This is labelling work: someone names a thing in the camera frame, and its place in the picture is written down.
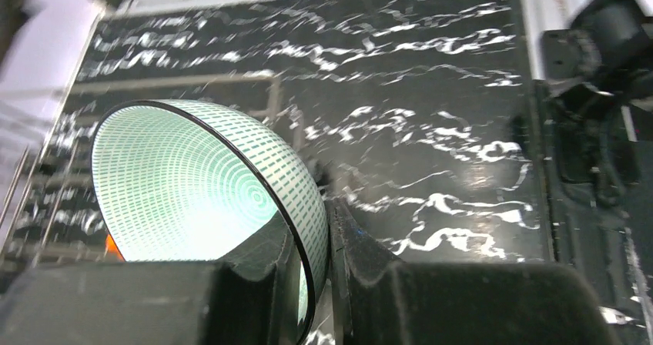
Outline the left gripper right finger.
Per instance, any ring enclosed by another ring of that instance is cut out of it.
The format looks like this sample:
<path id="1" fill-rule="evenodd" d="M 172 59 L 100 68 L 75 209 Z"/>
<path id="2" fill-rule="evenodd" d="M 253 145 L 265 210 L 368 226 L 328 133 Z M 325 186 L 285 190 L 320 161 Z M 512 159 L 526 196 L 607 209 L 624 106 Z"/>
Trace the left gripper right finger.
<path id="1" fill-rule="evenodd" d="M 589 285 L 557 263 L 416 263 L 326 203 L 338 344 L 616 344 Z"/>

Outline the orange striped bowl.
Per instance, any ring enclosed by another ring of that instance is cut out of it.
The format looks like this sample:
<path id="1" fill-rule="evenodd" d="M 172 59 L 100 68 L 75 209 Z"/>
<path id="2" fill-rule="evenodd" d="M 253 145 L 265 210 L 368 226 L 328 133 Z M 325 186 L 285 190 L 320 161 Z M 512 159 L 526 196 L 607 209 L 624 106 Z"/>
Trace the orange striped bowl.
<path id="1" fill-rule="evenodd" d="M 110 234 L 108 234 L 106 236 L 106 238 L 105 238 L 105 251 L 106 251 L 107 254 L 110 254 L 110 255 L 114 256 L 115 258 L 117 258 L 120 261 L 124 260 L 124 258 L 122 256 L 122 254 L 120 253 L 114 239 L 112 238 L 112 236 Z"/>

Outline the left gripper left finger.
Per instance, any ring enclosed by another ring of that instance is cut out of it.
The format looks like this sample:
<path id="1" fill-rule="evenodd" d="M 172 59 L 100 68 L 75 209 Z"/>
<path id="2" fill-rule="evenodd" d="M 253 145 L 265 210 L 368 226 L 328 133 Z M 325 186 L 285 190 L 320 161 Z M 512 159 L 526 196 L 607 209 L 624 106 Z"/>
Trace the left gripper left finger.
<path id="1" fill-rule="evenodd" d="M 215 262 L 76 263 L 23 273 L 3 344 L 295 344 L 300 258 L 280 219 Z"/>

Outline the pale green shallow bowl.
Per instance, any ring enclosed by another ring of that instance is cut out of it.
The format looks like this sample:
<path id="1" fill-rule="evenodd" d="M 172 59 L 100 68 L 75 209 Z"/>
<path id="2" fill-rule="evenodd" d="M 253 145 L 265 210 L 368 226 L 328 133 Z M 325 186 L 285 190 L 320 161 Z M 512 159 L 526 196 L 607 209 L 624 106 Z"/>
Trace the pale green shallow bowl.
<path id="1" fill-rule="evenodd" d="M 327 271 L 328 222 L 297 152 L 212 102 L 126 102 L 95 129 L 94 193 L 126 261 L 209 261 L 280 219 L 300 255 L 298 318 L 310 325 Z"/>

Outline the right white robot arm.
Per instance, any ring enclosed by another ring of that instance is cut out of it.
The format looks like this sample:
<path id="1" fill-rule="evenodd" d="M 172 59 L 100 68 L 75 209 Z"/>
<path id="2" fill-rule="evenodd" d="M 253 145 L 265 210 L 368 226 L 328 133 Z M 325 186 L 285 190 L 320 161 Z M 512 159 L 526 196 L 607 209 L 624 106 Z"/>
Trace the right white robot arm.
<path id="1" fill-rule="evenodd" d="M 543 32 L 545 77 L 574 122 L 652 96 L 652 0 L 591 0 L 563 29 Z"/>

